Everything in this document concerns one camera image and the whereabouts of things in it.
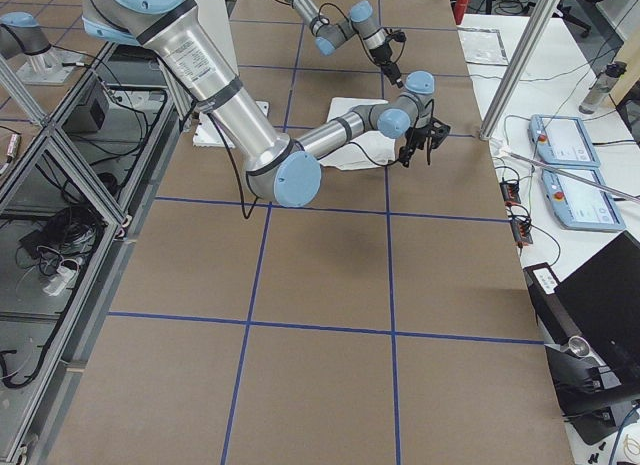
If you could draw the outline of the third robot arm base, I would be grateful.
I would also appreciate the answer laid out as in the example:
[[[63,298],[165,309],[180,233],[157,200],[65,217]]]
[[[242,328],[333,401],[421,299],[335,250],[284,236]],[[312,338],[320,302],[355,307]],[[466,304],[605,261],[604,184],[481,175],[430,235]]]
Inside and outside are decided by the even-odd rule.
[[[60,86],[84,62],[80,52],[54,48],[38,21],[26,12],[1,16],[1,55],[6,60],[26,57],[17,76],[28,85]]]

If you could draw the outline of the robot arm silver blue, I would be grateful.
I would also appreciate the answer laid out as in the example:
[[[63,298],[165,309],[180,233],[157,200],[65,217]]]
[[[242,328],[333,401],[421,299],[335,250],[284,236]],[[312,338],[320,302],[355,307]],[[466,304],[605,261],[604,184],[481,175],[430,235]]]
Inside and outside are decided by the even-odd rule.
[[[403,87],[398,58],[393,57],[391,43],[404,44],[406,35],[400,29],[383,27],[368,0],[354,4],[348,13],[328,2],[320,6],[313,0],[282,2],[297,12],[322,55],[332,55],[342,45],[357,37],[369,61],[380,69],[392,85]]]
[[[313,0],[284,0],[309,27],[318,49],[329,55],[357,36],[374,64],[401,88],[392,103],[359,105],[294,139],[277,131],[249,95],[202,27],[196,0],[82,0],[87,34],[153,51],[191,94],[200,112],[219,125],[244,154],[244,181],[262,199],[302,207],[321,184],[320,158],[377,130],[385,137],[424,142],[432,121],[435,80],[426,71],[403,77],[391,59],[389,31],[370,3],[355,4],[348,18],[331,23]]]

